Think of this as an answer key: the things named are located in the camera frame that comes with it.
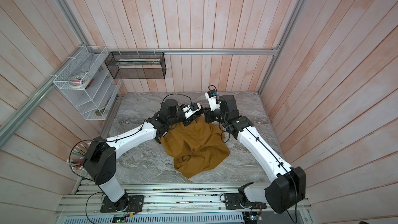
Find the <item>black leather belt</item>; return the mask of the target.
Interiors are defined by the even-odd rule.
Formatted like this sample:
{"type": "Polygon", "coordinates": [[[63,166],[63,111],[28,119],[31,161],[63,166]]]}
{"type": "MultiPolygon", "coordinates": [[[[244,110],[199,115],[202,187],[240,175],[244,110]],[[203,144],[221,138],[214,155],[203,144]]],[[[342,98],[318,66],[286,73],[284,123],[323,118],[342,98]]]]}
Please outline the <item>black leather belt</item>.
{"type": "Polygon", "coordinates": [[[164,134],[155,137],[154,140],[155,140],[157,143],[161,144],[161,139],[162,139],[162,137],[164,137],[164,134]]]}

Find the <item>mustard yellow trousers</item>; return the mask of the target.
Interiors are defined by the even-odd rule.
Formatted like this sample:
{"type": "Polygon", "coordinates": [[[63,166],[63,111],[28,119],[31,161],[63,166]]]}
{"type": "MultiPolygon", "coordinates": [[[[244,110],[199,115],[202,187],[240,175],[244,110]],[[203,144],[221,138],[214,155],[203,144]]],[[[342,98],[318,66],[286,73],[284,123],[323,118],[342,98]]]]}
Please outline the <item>mustard yellow trousers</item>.
{"type": "Polygon", "coordinates": [[[222,141],[225,134],[213,123],[206,123],[203,116],[188,126],[183,123],[163,136],[160,141],[166,153],[173,158],[174,169],[186,178],[215,169],[229,155],[222,141]]]}

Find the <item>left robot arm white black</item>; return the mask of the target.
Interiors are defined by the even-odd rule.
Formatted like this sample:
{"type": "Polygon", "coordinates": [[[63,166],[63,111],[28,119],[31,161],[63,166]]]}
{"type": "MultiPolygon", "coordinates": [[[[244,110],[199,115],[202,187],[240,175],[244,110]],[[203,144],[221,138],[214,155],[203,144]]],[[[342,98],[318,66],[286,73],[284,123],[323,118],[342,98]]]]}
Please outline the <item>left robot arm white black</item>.
{"type": "Polygon", "coordinates": [[[116,179],[116,160],[144,142],[159,141],[179,123],[189,125],[202,115],[202,110],[199,103],[179,105],[174,99],[164,100],[160,110],[138,127],[114,137],[98,137],[91,141],[82,161],[83,168],[105,194],[106,200],[120,212],[126,208],[129,196],[116,179]]]}

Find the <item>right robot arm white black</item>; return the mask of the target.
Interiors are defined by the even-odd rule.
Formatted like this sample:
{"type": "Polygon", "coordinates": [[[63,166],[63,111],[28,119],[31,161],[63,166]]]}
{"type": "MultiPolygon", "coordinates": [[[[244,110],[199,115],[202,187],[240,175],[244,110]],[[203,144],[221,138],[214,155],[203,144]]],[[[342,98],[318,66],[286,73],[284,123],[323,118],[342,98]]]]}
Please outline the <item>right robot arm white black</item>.
{"type": "Polygon", "coordinates": [[[292,167],[262,138],[254,124],[238,112],[233,95],[219,96],[215,90],[205,93],[209,107],[203,109],[206,122],[219,122],[224,130],[243,144],[264,170],[270,185],[247,183],[238,190],[243,207],[266,203],[282,214],[305,199],[306,173],[292,167]]]}

